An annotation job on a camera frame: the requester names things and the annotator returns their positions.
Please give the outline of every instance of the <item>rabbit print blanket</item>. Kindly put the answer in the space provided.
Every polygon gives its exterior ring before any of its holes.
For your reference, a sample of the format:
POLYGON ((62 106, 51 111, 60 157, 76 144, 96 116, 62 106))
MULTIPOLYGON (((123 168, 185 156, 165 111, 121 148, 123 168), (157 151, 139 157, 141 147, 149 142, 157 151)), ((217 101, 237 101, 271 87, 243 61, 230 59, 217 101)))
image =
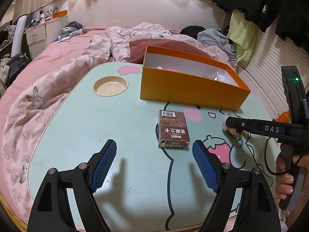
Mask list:
POLYGON ((49 121, 76 84, 92 68, 106 63, 110 55, 116 62, 128 62, 129 41, 146 38, 183 41, 218 61, 228 62, 228 56, 218 47, 205 47, 186 35, 174 35, 159 24, 142 23, 131 29, 110 27, 102 35, 93 36, 83 55, 38 79, 13 103, 0 146, 6 183, 24 222, 27 223, 33 204, 27 188, 27 169, 49 121))

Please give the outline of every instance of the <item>white barcode label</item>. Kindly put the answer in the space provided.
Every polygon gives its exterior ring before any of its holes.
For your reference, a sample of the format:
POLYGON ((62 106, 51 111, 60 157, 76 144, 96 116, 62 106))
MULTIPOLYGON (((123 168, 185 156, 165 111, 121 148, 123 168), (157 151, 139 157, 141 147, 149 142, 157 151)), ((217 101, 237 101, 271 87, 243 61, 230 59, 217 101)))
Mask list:
POLYGON ((176 117, 175 113, 173 113, 173 112, 166 112, 166 111, 162 111, 162 116, 176 117))

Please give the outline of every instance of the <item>open cardboard box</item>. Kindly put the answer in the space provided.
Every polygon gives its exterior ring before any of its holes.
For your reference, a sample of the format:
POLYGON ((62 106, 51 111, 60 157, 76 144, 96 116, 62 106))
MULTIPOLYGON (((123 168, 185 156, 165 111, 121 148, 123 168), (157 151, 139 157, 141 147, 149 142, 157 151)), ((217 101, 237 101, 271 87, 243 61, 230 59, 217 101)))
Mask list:
POLYGON ((146 49, 141 99, 237 111, 249 93, 247 85, 227 64, 173 49, 146 49), (224 76, 224 82, 209 79, 218 74, 224 76))

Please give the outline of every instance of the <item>red pillow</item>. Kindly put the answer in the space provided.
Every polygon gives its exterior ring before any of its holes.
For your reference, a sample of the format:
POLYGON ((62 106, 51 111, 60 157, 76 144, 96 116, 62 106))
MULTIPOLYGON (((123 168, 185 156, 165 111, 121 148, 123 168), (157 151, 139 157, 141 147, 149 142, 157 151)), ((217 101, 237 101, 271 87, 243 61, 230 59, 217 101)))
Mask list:
POLYGON ((204 56, 207 58, 212 57, 208 55, 206 52, 189 45, 188 43, 176 41, 176 40, 169 40, 169 39, 158 39, 158 38, 150 38, 150 39, 140 39, 136 41, 129 42, 130 45, 130 63, 133 64, 143 64, 145 52, 147 46, 157 46, 157 47, 164 47, 179 51, 186 51, 189 53, 197 54, 200 56, 204 56))

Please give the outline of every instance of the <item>light green table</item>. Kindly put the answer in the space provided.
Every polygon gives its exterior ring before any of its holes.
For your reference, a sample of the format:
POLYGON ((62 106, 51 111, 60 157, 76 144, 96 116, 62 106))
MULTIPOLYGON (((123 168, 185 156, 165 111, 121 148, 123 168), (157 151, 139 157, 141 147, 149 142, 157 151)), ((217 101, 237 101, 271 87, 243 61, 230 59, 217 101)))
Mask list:
MULTIPOLYGON (((94 194, 112 231, 163 231, 203 222, 215 194, 207 188, 194 161, 192 143, 208 136, 208 145, 222 149, 222 145, 216 147, 216 142, 224 139, 223 148, 229 151, 232 140, 223 133, 222 123, 224 114, 233 115, 233 112, 169 104, 167 110, 185 112, 191 143, 185 150, 160 149, 155 127, 158 112, 166 102, 139 99, 140 71, 141 65, 103 64, 88 73, 71 92, 50 121, 32 156, 28 187, 33 198, 49 168, 73 169, 100 151, 108 139, 114 139, 117 155, 103 187, 94 194), (92 91, 93 83, 107 75, 122 75, 129 82, 128 89, 114 97, 96 95, 92 91)), ((237 114, 244 118, 270 119, 252 93, 237 114)), ((250 140, 258 163, 263 161, 265 142, 265 137, 255 135, 250 140)), ((268 160, 273 170, 279 152, 274 142, 269 142, 268 160)), ((240 167, 245 159, 245 170, 255 167, 245 146, 232 149, 231 162, 235 167, 240 167)), ((73 191, 69 189, 68 195, 75 225, 83 226, 73 191)), ((241 189, 236 193, 233 212, 240 196, 241 189)))

